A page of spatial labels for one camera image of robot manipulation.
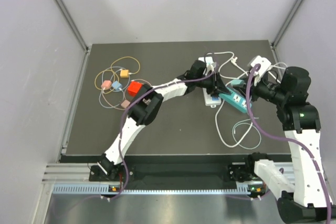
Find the white power strip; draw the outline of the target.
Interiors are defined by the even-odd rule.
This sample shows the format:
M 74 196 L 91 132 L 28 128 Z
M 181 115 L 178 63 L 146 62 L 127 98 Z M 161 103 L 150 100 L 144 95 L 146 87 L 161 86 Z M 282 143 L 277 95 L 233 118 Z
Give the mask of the white power strip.
M 214 67 L 216 66 L 213 64 L 214 60 L 213 60 L 213 57 L 211 56 L 199 57 L 198 60 L 205 62 L 207 65 L 213 65 Z M 221 102 L 222 102 L 221 98 L 211 96 L 210 94 L 207 93 L 205 88 L 203 88 L 203 96 L 204 96 L 204 102 L 206 106 L 215 108 L 221 105 Z

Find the teal usb charger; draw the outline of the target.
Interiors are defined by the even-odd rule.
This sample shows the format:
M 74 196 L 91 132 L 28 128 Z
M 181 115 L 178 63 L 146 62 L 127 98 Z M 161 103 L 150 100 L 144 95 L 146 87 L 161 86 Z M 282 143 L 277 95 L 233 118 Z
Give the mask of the teal usb charger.
M 238 86 L 244 83 L 245 83 L 245 80 L 243 79 L 235 79 L 230 82 L 230 85 L 233 87 L 233 86 Z

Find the teal power strip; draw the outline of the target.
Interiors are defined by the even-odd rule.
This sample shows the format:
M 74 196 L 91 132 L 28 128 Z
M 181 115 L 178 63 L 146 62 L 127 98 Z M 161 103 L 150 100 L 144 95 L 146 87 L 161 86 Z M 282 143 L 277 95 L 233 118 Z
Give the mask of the teal power strip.
M 236 108 L 238 111 L 242 113 L 247 113 L 247 103 L 246 99 L 236 91 L 231 88 L 228 88 L 230 94 L 220 93 L 219 97 L 223 99 L 225 102 Z

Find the red cube socket adapter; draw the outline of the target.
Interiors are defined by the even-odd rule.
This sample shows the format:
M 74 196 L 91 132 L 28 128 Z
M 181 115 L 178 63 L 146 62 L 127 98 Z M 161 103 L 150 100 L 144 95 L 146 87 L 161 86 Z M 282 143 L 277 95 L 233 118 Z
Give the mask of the red cube socket adapter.
M 143 84 L 137 81 L 131 81 L 128 88 L 127 92 L 130 96 L 134 97 L 137 95 L 137 93 L 140 91 L 142 88 Z

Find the yellow usb charger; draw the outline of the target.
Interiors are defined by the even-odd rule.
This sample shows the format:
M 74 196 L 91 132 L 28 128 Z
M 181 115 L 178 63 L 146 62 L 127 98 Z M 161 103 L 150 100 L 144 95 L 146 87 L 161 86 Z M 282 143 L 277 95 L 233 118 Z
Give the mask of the yellow usb charger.
M 121 78 L 128 78 L 130 75 L 130 72 L 128 69 L 121 69 L 120 70 L 120 77 Z

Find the dusty pink plug adapter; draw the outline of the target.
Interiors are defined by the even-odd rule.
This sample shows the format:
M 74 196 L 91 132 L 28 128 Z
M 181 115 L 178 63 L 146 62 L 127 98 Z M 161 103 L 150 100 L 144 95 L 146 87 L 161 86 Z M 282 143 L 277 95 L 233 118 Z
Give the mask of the dusty pink plug adapter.
M 123 100 L 121 103 L 120 103 L 120 106 L 123 108 L 123 109 L 126 109 L 129 105 L 130 105 L 130 101 L 125 99 Z

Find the light blue usb charger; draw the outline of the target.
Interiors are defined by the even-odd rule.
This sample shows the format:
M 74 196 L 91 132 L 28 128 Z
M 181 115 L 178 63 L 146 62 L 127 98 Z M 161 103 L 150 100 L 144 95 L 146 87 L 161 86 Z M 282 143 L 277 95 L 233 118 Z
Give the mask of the light blue usb charger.
M 122 84 L 119 81 L 113 82 L 111 87 L 113 90 L 117 90 L 117 91 L 122 90 Z

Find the pink usb charger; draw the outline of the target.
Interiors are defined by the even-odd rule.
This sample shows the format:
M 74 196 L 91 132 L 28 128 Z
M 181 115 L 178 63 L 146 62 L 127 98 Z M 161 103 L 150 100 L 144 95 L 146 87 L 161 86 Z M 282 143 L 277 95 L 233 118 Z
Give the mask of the pink usb charger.
M 112 85 L 112 82 L 110 80 L 105 80 L 101 84 L 101 88 L 102 88 L 102 90 L 108 90 L 108 89 L 111 88 L 111 85 Z

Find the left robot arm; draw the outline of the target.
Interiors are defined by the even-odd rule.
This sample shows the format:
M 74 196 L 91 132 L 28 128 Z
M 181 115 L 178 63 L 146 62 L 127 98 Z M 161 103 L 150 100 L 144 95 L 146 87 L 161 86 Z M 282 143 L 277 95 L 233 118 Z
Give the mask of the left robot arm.
M 205 89 L 213 97 L 231 94 L 215 68 L 216 63 L 196 60 L 190 70 L 170 82 L 158 86 L 142 85 L 122 115 L 116 140 L 97 162 L 102 176 L 107 180 L 117 178 L 128 148 L 140 131 L 154 121 L 163 102 L 185 96 L 195 88 Z

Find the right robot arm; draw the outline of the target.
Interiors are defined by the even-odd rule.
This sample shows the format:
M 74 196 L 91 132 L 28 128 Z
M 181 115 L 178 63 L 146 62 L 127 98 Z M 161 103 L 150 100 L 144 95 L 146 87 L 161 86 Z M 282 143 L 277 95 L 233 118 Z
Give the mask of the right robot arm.
M 264 136 L 287 142 L 294 173 L 291 183 L 267 154 L 248 156 L 245 174 L 261 178 L 274 195 L 284 223 L 331 223 L 335 220 L 335 204 L 328 192 L 320 155 L 321 123 L 315 106 L 307 102 L 311 83 L 309 72 L 300 67 L 285 69 L 280 83 L 272 83 L 264 75 L 270 70 L 265 64 L 251 66 L 245 82 L 247 113 L 253 125 Z M 250 103 L 262 98 L 277 108 L 284 136 L 264 131 L 256 122 Z

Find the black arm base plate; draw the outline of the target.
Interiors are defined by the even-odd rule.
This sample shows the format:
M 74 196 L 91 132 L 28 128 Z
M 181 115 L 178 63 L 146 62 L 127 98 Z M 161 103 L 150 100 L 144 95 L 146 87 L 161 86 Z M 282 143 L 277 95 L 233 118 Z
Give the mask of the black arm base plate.
M 93 174 L 90 181 L 115 181 L 123 182 L 129 178 L 130 183 L 145 182 L 150 184 L 171 183 L 176 180 L 178 184 L 186 182 L 233 183 L 256 180 L 257 177 L 243 164 L 225 163 L 130 163 L 127 167 L 122 164 L 112 169 L 106 175 L 98 165 L 92 166 Z

